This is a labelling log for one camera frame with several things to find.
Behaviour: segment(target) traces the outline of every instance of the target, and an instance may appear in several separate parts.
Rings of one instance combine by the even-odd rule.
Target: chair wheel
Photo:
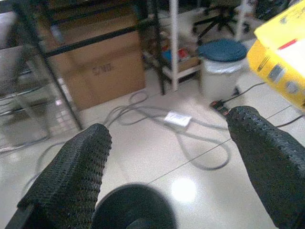
[[[244,33],[248,33],[250,31],[250,26],[246,26],[245,28],[244,28]]]
[[[193,26],[192,31],[193,31],[193,33],[197,33],[197,27]]]

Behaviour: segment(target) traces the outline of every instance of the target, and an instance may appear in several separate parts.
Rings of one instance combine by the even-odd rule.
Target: yellow object
[[[247,57],[250,68],[305,112],[305,0],[261,27]]]

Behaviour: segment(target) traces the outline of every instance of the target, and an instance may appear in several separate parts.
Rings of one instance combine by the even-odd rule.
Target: cardboard box
[[[135,25],[133,14],[117,18],[103,14],[60,25],[65,44]],[[43,31],[47,47],[59,44]],[[62,75],[73,101],[83,110],[145,87],[138,32],[130,32],[50,58]]]
[[[257,28],[247,57],[254,72],[305,112],[304,9],[301,1]]]

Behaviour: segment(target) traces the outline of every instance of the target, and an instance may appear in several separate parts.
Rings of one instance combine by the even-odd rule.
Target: white tile floor
[[[208,107],[211,102],[199,92],[197,80],[180,85],[177,92],[168,90],[160,95],[160,87],[154,70],[146,72],[149,94],[144,105],[157,105],[190,114],[203,122],[226,126],[225,120]],[[241,91],[260,82],[251,72],[243,73],[238,81]],[[130,95],[106,102],[81,112],[86,126],[102,122],[114,107],[128,103]],[[228,105],[250,105],[275,125],[288,122],[299,113],[279,94],[267,85],[259,86]],[[136,113],[124,120],[136,120]],[[305,119],[283,128],[305,145]],[[195,168],[182,153],[175,135],[167,129],[145,120],[133,126],[110,127],[112,150],[107,162],[99,199],[123,184],[138,182],[155,187],[169,199],[179,228],[181,229],[272,229],[273,222],[255,193],[235,143],[227,131],[219,131],[191,125],[189,132],[217,139],[231,150],[232,159],[217,171]],[[4,228],[16,210],[16,204],[24,194],[27,181],[43,169],[55,156],[59,146],[54,147],[41,162],[42,152],[50,145],[69,139],[76,134],[68,131],[46,142],[29,148],[0,155],[0,228]],[[225,160],[221,146],[210,142],[198,142],[183,138],[196,162],[207,166]]]

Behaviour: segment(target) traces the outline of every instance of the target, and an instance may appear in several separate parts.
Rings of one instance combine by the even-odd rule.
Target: black cable
[[[224,100],[223,103],[226,103],[226,102],[228,102],[228,101],[231,101],[231,100],[233,100],[233,99],[235,99],[235,98],[237,98],[237,97],[239,97],[239,96],[245,94],[246,92],[250,91],[252,88],[254,88],[254,87],[256,87],[256,86],[259,86],[259,85],[262,85],[262,84],[265,84],[265,83],[266,83],[266,82],[254,84],[252,87],[248,88],[248,89],[245,90],[243,93],[240,93],[239,95],[234,96],[234,97],[231,98],[231,99]]]
[[[284,127],[284,126],[287,126],[287,125],[290,125],[291,123],[294,123],[295,121],[299,120],[300,118],[302,118],[304,115],[300,115],[298,116],[297,118],[295,118],[294,120],[288,122],[288,123],[285,123],[285,124],[282,124],[282,125],[276,125],[275,127],[277,128],[280,128],[280,127]]]

